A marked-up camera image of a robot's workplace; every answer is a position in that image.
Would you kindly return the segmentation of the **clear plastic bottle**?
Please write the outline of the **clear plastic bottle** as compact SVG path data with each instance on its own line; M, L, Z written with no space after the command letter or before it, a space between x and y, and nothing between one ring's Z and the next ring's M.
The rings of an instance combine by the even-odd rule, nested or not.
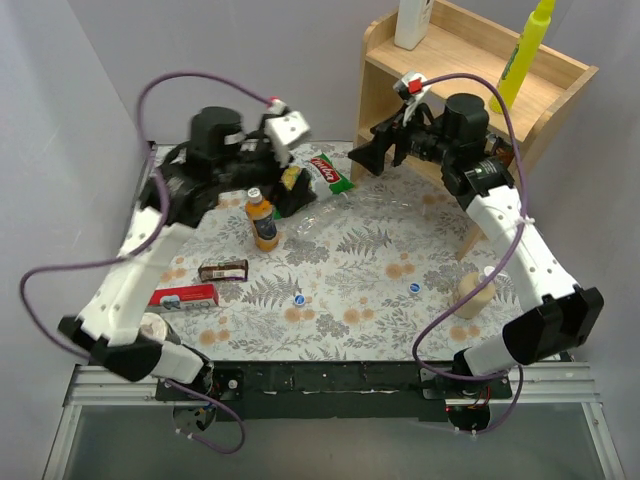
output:
M331 226L348 206L348 198L341 195L313 203L289 217L284 232L295 239L311 239Z
M351 194L344 205L368 216L406 218L410 215L422 217L425 214L425 208L418 203L382 193Z

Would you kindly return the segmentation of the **orange milk tea bottle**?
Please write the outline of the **orange milk tea bottle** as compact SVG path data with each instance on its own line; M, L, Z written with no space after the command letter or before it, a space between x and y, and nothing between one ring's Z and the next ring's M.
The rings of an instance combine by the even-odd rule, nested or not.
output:
M247 195L245 212L257 248L263 252L274 250L279 243L279 233L275 224L273 205L262 192L258 198L249 198Z

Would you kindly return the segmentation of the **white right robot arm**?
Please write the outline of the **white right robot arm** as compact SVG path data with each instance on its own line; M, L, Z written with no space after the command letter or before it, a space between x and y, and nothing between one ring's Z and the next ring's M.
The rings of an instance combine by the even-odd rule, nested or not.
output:
M471 398L514 366L583 345L604 299L560 265L523 211L524 191L515 187L503 161L486 153L489 115L480 97L454 94L438 117L418 95L401 97L403 106L372 127L372 140L349 158L376 176L383 173L389 150L394 165L408 155L439 165L445 188L501 256L496 268L508 273L523 311L500 334L458 352L451 368L442 371L460 395Z

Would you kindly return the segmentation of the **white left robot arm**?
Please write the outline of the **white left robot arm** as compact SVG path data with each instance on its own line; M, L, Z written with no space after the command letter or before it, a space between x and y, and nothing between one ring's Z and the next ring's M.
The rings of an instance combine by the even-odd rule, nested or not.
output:
M237 111L202 109L191 120L188 140L171 150L153 175L164 186L156 187L154 180L144 186L119 261L89 303L60 320L59 332L124 379L168 378L188 398L205 398L213 386L210 360L180 342L144 335L143 315L162 274L220 194L256 187L282 214L314 200L308 176L292 189L282 182L292 150L310 134L304 116L279 100L250 133Z

